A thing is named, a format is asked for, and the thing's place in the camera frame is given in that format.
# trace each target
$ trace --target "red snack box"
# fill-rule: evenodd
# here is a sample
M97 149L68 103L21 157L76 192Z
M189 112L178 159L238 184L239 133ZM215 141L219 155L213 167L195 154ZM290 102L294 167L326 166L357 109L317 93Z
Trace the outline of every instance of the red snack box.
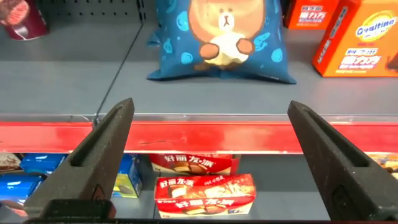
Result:
M339 0L293 0L285 18L289 29L326 29Z
M154 171L187 175L235 174L239 155L227 154L150 154Z
M324 77L398 77L398 1L341 0L313 59Z
M162 218L248 214L255 198L251 174L159 177L155 187Z

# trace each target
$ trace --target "red cup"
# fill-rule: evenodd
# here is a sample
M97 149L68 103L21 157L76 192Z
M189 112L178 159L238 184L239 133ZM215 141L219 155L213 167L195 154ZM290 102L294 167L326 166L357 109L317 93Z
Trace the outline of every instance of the red cup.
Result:
M14 40L32 40L48 34L35 0L0 0L0 23Z

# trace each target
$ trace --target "gray metal shelf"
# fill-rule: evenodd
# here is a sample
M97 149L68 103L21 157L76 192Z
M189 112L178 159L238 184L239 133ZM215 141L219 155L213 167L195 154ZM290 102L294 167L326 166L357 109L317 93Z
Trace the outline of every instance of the gray metal shelf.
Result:
M319 30L286 30L289 70L297 85L254 80L191 78L153 82L159 49L146 47L156 29L147 22L140 31L100 113L123 98L133 97L142 114L286 114L291 100L320 114L397 115L398 79L322 78L311 59L323 35Z
M140 27L53 22L49 35L27 42L11 40L1 29L1 119L95 115Z
M141 156L143 189L139 199L112 198L117 218L160 218L155 208L154 185L160 173L153 172ZM240 174L252 174L257 198L249 215L196 217L219 220L329 220L303 155L243 155ZM24 219L0 208L0 223L21 223Z

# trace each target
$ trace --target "product packaging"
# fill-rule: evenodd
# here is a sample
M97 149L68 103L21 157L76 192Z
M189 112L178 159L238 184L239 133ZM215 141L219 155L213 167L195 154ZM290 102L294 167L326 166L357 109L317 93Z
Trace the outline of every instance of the product packaging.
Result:
M21 160L13 153L0 153L0 174L20 170Z
M0 176L0 203L22 217L27 216L24 203L42 182L40 176L4 174Z
M50 175L66 157L66 154L29 153L23 158L21 168L27 174Z
M250 174L159 177L155 186L162 218L248 214L255 198Z
M285 17L289 29L326 29L339 0L293 0Z
M137 168L138 162L137 154L123 155L113 187L113 197L138 198L142 188L142 180Z
M154 171L186 175L233 175L240 155L227 154L150 154Z
M249 78L294 84L279 0L157 0L160 68L150 80Z
M398 77L398 1L341 0L313 65L324 77Z
M398 154L369 154L368 156L398 179Z
M0 0L0 24L14 40L32 40L48 33L35 0Z

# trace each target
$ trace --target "orange box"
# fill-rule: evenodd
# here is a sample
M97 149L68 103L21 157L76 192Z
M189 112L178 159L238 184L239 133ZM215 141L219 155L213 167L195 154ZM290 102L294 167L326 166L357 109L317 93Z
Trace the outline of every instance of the orange box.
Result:
M398 77L397 0L341 0L313 58L324 77Z
M256 187L251 174L159 177L154 197L162 218L244 215Z
M339 0L293 0L285 18L289 29L326 29Z

